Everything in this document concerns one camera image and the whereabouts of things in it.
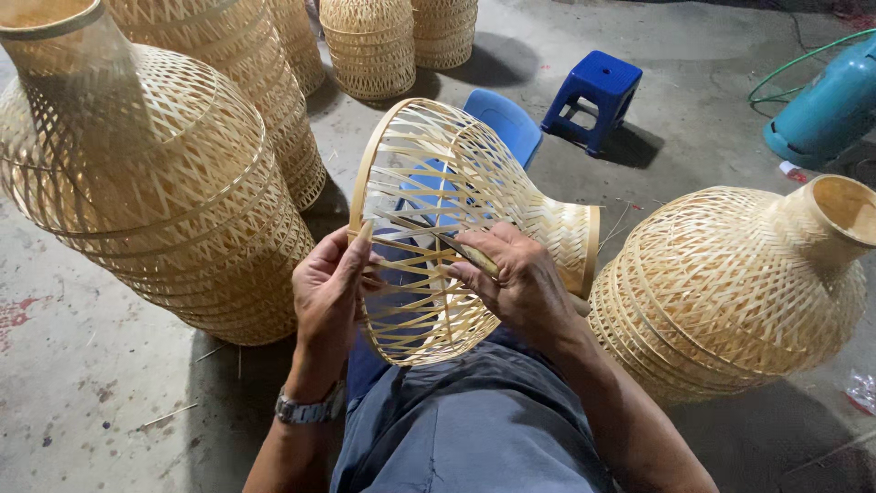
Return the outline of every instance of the bamboo hoop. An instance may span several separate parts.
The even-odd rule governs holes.
[[[286,51],[289,67],[295,74],[304,96],[314,93],[326,79],[316,37],[310,31],[310,20],[304,0],[268,0],[279,38]]]
[[[590,326],[666,404],[826,361],[865,308],[876,194],[822,175],[789,196],[714,187],[636,226],[596,281]]]
[[[343,92],[376,100],[413,87],[413,12],[408,0],[323,0],[320,22]]]
[[[100,0],[73,5],[0,28],[18,70],[0,97],[7,195],[194,327],[242,345],[292,333],[291,274],[313,239],[256,109],[205,63],[132,45]]]
[[[430,159],[446,167],[429,168],[424,160]],[[437,177],[449,186],[429,189],[412,175]],[[413,189],[402,189],[401,183]],[[407,221],[417,217],[434,226]],[[463,354],[498,325],[477,296],[442,273],[442,266],[461,257],[436,244],[431,232],[452,235],[513,222],[574,273],[573,294],[586,298],[590,293],[599,209],[542,195],[490,127],[446,104],[407,99],[380,120],[359,168],[350,206],[351,235],[364,220],[375,222],[372,241],[409,257],[380,262],[388,285],[376,301],[384,305],[372,308],[364,323],[368,340],[394,365]],[[404,294],[404,301],[385,300],[397,294]]]
[[[313,204],[326,169],[265,0],[109,0],[108,7],[131,41],[187,54],[236,82],[265,120],[295,206]]]
[[[411,0],[417,67],[443,70],[471,57],[477,0]]]

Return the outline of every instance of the woven bamboo pattern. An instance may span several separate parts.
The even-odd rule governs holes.
[[[475,42],[477,0],[411,0],[417,67],[458,67]]]
[[[876,194],[822,175],[789,196],[714,187],[658,209],[599,274],[597,338],[666,404],[741,392],[836,354],[864,312]]]
[[[427,168],[429,159],[446,167]],[[452,188],[429,189],[411,175],[437,176]],[[415,189],[401,189],[401,183]],[[434,226],[424,229],[409,223],[411,218]],[[490,127],[446,104],[407,99],[380,121],[352,197],[352,234],[363,220],[375,222],[375,243],[410,257],[380,263],[388,286],[374,298],[380,309],[372,305],[364,324],[371,344],[395,365],[465,353],[498,325],[477,296],[442,274],[441,266],[461,257],[436,244],[430,232],[453,235],[513,222],[576,276],[573,294],[586,298],[590,292],[599,209],[542,195]]]
[[[294,331],[313,246],[256,109],[205,63],[132,45],[100,0],[0,28],[0,184],[64,245],[188,324],[244,345]],[[0,25],[36,25],[35,16]]]
[[[326,80],[322,69],[316,37],[310,31],[310,20],[304,9],[304,0],[268,0],[277,25],[286,60],[295,74],[304,96],[310,96]]]
[[[265,0],[109,0],[124,35],[203,61],[237,83],[265,120],[300,211],[326,181],[307,104]]]
[[[413,12],[409,0],[322,0],[320,22],[341,90],[386,99],[413,87]]]

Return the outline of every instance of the concrete floor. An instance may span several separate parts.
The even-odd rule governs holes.
[[[546,136],[530,176],[549,196],[605,206],[602,234],[631,208],[599,257],[659,205],[712,185],[786,194],[745,103],[773,68],[852,29],[818,4],[481,0],[472,60],[420,71],[411,93],[462,106],[475,87],[510,97],[536,121],[569,69],[603,50],[645,71],[602,159]],[[799,23],[799,37],[795,31]],[[323,59],[329,63],[323,49]],[[806,62],[779,86],[807,81]],[[13,73],[0,60],[0,79]],[[331,182],[306,213],[314,236],[347,221],[347,197],[371,129],[392,102],[363,104],[330,82],[308,102]],[[876,144],[854,153],[874,155]],[[0,199],[0,488],[9,492],[239,491],[271,419],[292,343],[238,349],[136,297]],[[876,257],[863,260],[868,287]],[[871,297],[869,304],[876,301]],[[849,372],[876,373],[869,315],[833,361],[742,396],[670,416],[725,492],[871,491],[876,421],[841,394]],[[144,423],[197,403],[173,418]],[[811,462],[844,444],[826,459]]]

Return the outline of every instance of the hand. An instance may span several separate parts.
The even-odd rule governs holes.
[[[559,345],[589,343],[587,320],[575,312],[554,260],[539,242],[508,223],[489,232],[461,232],[456,240],[490,256],[499,276],[494,280],[468,262],[450,265],[448,275],[464,282],[531,346],[552,354]]]
[[[363,269],[380,259],[366,228],[349,247],[347,226],[332,232],[293,271],[298,342],[286,394],[297,402],[321,401],[353,346]]]

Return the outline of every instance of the person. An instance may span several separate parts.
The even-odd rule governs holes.
[[[280,398],[324,401],[352,349],[348,393],[361,395],[349,402],[331,482],[331,424],[275,418],[244,493],[586,492],[614,491],[615,481],[630,492],[717,491],[666,414],[599,347],[548,251],[507,223],[456,236],[496,262],[498,279],[466,262],[446,273],[511,331],[500,326],[448,361],[387,365],[354,389],[368,372],[354,356],[370,351],[357,342],[357,299],[375,284],[363,271],[379,256],[365,235],[347,246],[346,232],[294,270],[298,341]]]

